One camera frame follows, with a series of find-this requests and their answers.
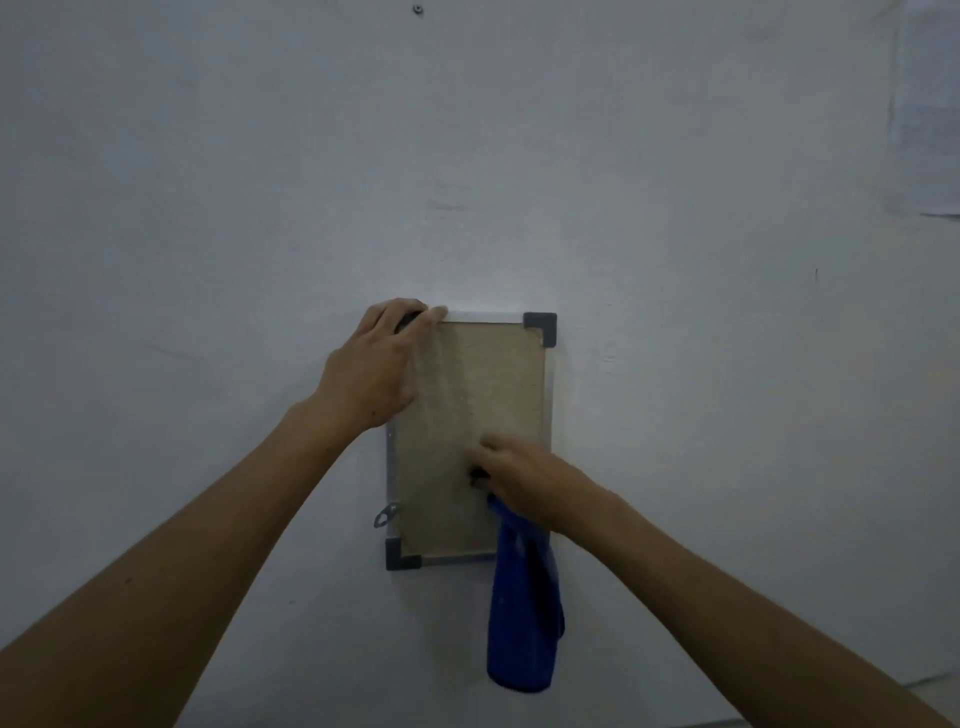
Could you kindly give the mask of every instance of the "cork board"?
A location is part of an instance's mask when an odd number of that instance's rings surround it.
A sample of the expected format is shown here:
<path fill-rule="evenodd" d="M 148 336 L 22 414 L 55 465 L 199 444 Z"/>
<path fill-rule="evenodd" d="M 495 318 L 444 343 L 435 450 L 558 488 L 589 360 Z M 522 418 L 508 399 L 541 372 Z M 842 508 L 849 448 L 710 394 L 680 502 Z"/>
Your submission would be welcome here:
<path fill-rule="evenodd" d="M 541 332 L 522 324 L 443 323 L 411 359 L 417 398 L 393 422 L 393 496 L 402 555 L 494 553 L 497 521 L 470 487 L 464 448 L 484 430 L 541 439 Z"/>

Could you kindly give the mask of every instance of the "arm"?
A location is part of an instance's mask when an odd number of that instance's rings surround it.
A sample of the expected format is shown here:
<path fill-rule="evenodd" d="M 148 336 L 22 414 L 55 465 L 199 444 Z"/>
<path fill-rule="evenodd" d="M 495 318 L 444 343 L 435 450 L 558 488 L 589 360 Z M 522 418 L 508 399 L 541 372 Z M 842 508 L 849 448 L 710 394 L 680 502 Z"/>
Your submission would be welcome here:
<path fill-rule="evenodd" d="M 949 728 L 883 672 L 680 546 L 560 458 L 497 435 L 468 456 L 511 509 L 612 570 L 756 728 Z"/>
<path fill-rule="evenodd" d="M 0 652 L 0 726 L 172 726 L 287 523 L 344 448 L 409 403 L 410 350 L 445 315 L 371 307 L 229 473 Z"/>

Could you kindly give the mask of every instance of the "metal hanging bracket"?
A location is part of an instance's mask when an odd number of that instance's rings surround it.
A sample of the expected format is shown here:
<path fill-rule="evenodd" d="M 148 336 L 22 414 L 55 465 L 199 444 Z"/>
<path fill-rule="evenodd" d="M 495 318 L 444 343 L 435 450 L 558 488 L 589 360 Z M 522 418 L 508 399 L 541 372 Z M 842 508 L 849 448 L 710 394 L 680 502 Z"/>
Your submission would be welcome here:
<path fill-rule="evenodd" d="M 387 523 L 394 519 L 394 516 L 399 512 L 400 504 L 397 502 L 388 503 L 382 511 L 376 514 L 376 518 L 373 519 L 374 528 L 383 528 Z"/>

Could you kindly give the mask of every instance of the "paper on wall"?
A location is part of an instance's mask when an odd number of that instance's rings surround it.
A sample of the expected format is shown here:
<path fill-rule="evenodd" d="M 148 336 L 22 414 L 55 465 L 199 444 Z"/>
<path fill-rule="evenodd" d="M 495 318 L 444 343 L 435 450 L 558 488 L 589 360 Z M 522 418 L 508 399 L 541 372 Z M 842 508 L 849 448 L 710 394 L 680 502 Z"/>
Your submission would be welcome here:
<path fill-rule="evenodd" d="M 906 0 L 895 74 L 892 205 L 960 214 L 960 0 Z"/>

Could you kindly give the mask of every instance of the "blue rag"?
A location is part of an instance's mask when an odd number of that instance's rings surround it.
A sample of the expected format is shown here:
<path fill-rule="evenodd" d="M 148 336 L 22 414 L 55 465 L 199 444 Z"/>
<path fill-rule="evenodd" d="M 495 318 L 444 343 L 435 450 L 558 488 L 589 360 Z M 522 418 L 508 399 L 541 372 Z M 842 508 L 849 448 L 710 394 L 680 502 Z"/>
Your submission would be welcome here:
<path fill-rule="evenodd" d="M 487 630 L 487 674 L 509 690 L 545 691 L 565 629 L 550 534 L 494 496 L 488 502 L 501 524 Z"/>

